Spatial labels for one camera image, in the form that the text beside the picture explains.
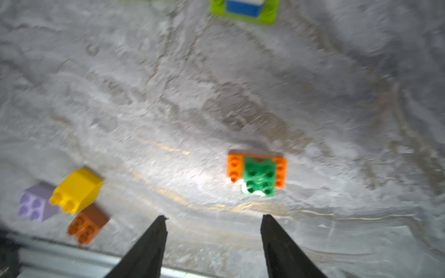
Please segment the brown square lego brick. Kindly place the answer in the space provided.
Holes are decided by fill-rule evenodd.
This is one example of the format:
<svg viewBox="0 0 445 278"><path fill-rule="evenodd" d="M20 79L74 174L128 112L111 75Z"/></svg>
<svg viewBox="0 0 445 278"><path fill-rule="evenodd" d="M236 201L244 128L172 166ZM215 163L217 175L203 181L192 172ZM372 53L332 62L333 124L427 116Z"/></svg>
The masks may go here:
<svg viewBox="0 0 445 278"><path fill-rule="evenodd" d="M77 214L67 228L67 235L76 238L80 246L87 246L109 222L109 217L94 203Z"/></svg>

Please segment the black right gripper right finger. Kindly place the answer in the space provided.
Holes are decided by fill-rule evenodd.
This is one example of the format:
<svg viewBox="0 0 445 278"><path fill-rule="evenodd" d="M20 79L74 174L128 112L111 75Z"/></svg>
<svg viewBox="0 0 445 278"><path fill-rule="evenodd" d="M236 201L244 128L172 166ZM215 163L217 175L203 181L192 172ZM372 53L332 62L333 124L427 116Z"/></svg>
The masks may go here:
<svg viewBox="0 0 445 278"><path fill-rule="evenodd" d="M270 278L326 278L272 215L263 215L260 232Z"/></svg>

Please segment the lime long lego brick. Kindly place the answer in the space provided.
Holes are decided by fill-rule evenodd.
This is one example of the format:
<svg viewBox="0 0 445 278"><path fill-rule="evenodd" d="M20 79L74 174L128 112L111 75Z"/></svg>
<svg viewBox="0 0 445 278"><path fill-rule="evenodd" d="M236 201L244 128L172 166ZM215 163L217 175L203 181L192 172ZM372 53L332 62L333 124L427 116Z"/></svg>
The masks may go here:
<svg viewBox="0 0 445 278"><path fill-rule="evenodd" d="M228 17L235 20L243 20L265 25L272 25L275 22L280 6L280 1L278 0L265 0L260 15L258 17L249 17L227 12L226 1L227 0L211 0L209 5L210 13L215 16Z"/></svg>

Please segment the cream small lego brick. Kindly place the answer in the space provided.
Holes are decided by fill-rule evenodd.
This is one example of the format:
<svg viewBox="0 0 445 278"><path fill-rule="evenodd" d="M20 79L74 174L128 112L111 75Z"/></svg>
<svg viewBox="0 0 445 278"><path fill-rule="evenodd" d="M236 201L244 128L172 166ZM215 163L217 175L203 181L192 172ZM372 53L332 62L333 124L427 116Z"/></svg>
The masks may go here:
<svg viewBox="0 0 445 278"><path fill-rule="evenodd" d="M245 3L247 5L262 6L265 0L230 0L232 2Z"/></svg>

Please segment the green square lego brick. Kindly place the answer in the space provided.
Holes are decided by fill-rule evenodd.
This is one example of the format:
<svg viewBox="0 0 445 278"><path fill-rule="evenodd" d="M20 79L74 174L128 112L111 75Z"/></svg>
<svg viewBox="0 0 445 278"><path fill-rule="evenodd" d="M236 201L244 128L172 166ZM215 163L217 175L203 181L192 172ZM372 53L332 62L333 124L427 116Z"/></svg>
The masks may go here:
<svg viewBox="0 0 445 278"><path fill-rule="evenodd" d="M242 192L249 195L275 195L277 165L270 158L243 158Z"/></svg>

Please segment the orange long lego brick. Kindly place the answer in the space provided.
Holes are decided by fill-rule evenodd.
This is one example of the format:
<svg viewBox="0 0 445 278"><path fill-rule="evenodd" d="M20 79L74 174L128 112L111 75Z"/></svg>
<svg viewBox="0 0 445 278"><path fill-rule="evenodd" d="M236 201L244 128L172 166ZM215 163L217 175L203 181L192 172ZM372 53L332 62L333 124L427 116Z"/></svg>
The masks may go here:
<svg viewBox="0 0 445 278"><path fill-rule="evenodd" d="M254 152L247 150L233 149L228 153L227 159L227 177L232 184L240 184L242 186L243 179L243 158L246 156L255 158L270 158L277 165L277 179L275 184L276 189L283 189L285 187L285 178L287 171L287 160L280 153L273 152Z"/></svg>

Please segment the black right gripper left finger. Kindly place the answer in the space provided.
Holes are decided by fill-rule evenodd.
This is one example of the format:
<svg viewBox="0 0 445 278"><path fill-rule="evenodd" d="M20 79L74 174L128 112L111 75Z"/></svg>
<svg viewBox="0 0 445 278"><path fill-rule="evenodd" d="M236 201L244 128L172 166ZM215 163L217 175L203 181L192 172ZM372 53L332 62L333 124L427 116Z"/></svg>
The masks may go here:
<svg viewBox="0 0 445 278"><path fill-rule="evenodd" d="M167 218L158 216L106 278L158 278L168 232Z"/></svg>

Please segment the purple square lego brick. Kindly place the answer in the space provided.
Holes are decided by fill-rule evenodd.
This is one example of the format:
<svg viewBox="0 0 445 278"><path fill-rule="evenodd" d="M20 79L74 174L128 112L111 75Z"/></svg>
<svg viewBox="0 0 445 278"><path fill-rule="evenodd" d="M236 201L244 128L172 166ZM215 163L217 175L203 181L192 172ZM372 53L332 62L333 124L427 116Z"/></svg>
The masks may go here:
<svg viewBox="0 0 445 278"><path fill-rule="evenodd" d="M23 191L19 199L18 216L30 221L44 222L59 213L59 207L52 206L49 199L56 187L44 181Z"/></svg>

